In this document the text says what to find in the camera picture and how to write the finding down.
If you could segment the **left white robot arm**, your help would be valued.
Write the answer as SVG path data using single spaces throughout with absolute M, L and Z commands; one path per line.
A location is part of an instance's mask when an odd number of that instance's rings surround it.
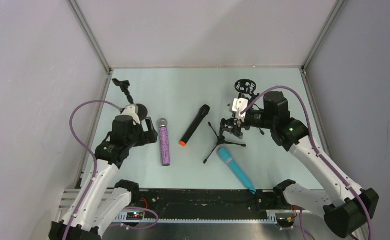
M 147 131 L 131 116 L 118 115 L 112 130 L 96 147 L 90 176 L 86 179 L 69 210 L 59 222 L 52 222 L 48 238 L 51 240 L 98 240 L 119 212 L 140 199 L 139 186 L 128 180 L 118 181 L 112 195 L 101 199 L 110 181 L 134 147 L 157 142 L 158 134 L 150 117 L 144 119 Z

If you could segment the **black microphone orange cap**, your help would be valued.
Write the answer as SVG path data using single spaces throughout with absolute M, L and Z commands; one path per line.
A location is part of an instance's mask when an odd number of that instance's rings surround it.
M 189 127 L 181 137 L 179 145 L 185 146 L 189 139 L 192 137 L 196 129 L 199 127 L 203 119 L 209 114 L 210 107 L 209 105 L 204 104 L 198 111 L 197 115 L 194 117 L 193 121 L 190 123 Z

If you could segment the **black small tripod stand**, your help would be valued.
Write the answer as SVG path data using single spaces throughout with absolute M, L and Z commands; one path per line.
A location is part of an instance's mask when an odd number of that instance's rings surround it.
M 217 133 L 215 130 L 214 130 L 214 128 L 213 128 L 213 126 L 212 126 L 212 124 L 211 124 L 211 122 L 208 122 L 208 126 L 212 129 L 212 131 L 213 131 L 213 133 L 214 133 L 214 135 L 216 136 L 216 144 L 215 144 L 215 146 L 213 147 L 213 149 L 210 151 L 210 153 L 208 154 L 208 156 L 205 158 L 205 160 L 203 161 L 203 164 L 206 164 L 207 163 L 207 161 L 208 161 L 208 159 L 209 159 L 209 157 L 212 155 L 212 153 L 214 152 L 214 150 L 219 146 L 219 145 L 223 145 L 223 144 L 225 144 L 225 145 L 238 145 L 238 146 L 241 146 L 241 147 L 247 147 L 247 145 L 246 144 L 244 144 L 244 143 L 235 143 L 235 142 L 228 142 L 228 141 L 226 141 L 225 140 L 225 136 L 224 136 L 224 132 L 231 132 L 231 129 L 230 129 L 230 127 L 227 125 L 227 122 L 228 122 L 228 120 L 226 120 L 226 119 L 222 119 L 221 121 L 220 121 L 220 125 L 219 125 L 219 133 Z

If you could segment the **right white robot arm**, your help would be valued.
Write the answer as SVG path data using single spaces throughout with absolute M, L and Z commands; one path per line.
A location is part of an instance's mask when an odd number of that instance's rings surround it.
M 290 115 L 288 100 L 279 91 L 266 91 L 247 98 L 244 93 L 229 105 L 230 119 L 222 121 L 224 131 L 242 138 L 243 130 L 270 131 L 273 141 L 299 160 L 324 190 L 319 195 L 300 184 L 285 180 L 274 191 L 287 205 L 296 205 L 321 217 L 338 237 L 351 236 L 369 226 L 379 201 L 372 188 L 356 183 L 321 149 L 310 130 L 310 121 Z

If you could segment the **teal blue microphone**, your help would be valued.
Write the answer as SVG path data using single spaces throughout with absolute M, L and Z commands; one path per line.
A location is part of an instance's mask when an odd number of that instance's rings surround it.
M 228 168 L 232 171 L 232 173 L 236 176 L 236 178 L 241 182 L 241 184 L 246 187 L 252 194 L 256 194 L 256 188 L 254 184 L 250 180 L 250 178 L 246 175 L 246 173 L 242 170 L 242 168 L 238 165 L 232 154 L 226 148 L 220 148 L 217 152 L 219 158 L 228 166 Z

